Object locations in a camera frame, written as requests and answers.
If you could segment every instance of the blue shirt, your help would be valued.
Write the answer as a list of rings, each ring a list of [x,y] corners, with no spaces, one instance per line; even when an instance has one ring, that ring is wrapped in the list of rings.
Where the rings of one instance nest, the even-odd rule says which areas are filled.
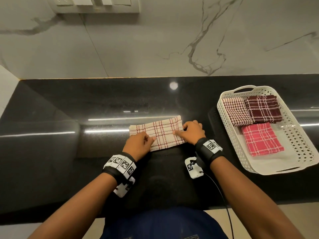
[[[151,210],[104,227],[101,239],[228,239],[207,213],[185,207]]]

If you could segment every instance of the glossy black surface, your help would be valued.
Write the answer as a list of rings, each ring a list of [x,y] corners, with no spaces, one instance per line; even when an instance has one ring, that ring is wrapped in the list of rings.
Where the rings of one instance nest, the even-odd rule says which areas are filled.
[[[227,158],[277,203],[318,201],[319,165],[273,176],[245,171],[216,110],[226,90],[268,85],[297,110],[301,124],[318,124],[318,84],[319,75],[22,80],[0,119],[0,224],[45,220],[93,180],[129,137],[86,131],[128,129],[176,115],[200,121],[208,137],[215,133]],[[319,126],[304,129],[318,149]],[[184,160],[193,155],[189,144],[149,154],[139,162],[134,187],[123,199],[112,194],[104,212],[222,207],[208,178],[190,179]]]

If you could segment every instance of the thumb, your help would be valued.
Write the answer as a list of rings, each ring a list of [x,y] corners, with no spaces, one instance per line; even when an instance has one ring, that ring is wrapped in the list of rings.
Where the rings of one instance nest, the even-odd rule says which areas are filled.
[[[152,144],[153,144],[153,142],[156,140],[156,137],[149,137],[148,139],[147,139],[147,142],[144,144],[144,146],[148,149],[148,150],[150,150],[151,149],[151,146],[152,146]]]
[[[175,131],[173,131],[173,134],[174,134],[175,136],[179,136],[179,137],[181,137],[181,138],[184,138],[184,132],[185,132],[185,131],[175,130]]]

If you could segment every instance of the black cable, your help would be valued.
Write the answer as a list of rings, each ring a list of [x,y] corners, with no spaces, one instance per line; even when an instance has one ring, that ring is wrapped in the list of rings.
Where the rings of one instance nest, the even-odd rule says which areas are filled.
[[[217,187],[217,189],[218,189],[218,191],[219,191],[221,197],[223,198],[224,205],[225,205],[225,208],[226,208],[226,210],[227,210],[227,214],[228,214],[228,218],[229,218],[229,222],[230,222],[230,228],[232,229],[232,236],[233,236],[233,239],[234,239],[234,231],[233,231],[232,220],[230,219],[230,215],[229,215],[229,212],[228,212],[227,204],[226,204],[226,201],[225,201],[225,199],[224,199],[224,197],[223,197],[223,194],[221,193],[221,191],[220,191],[220,189],[218,188],[218,186],[217,186],[217,184],[215,183],[215,181],[214,181],[207,173],[204,173],[204,174],[206,174],[206,175],[214,182],[214,184],[216,185],[216,187]]]

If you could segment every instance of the checkered cloth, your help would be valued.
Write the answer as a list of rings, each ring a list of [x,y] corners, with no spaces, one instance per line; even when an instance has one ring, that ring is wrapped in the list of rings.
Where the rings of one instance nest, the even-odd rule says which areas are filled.
[[[183,131],[181,116],[142,125],[131,125],[130,135],[145,131],[150,137],[156,136],[151,146],[152,152],[185,143],[181,137],[173,135],[174,130]]]
[[[249,96],[245,102],[254,123],[282,121],[276,96]]]
[[[243,98],[224,98],[222,102],[233,126],[253,124]]]
[[[241,128],[251,156],[274,154],[284,150],[270,123],[259,123]]]

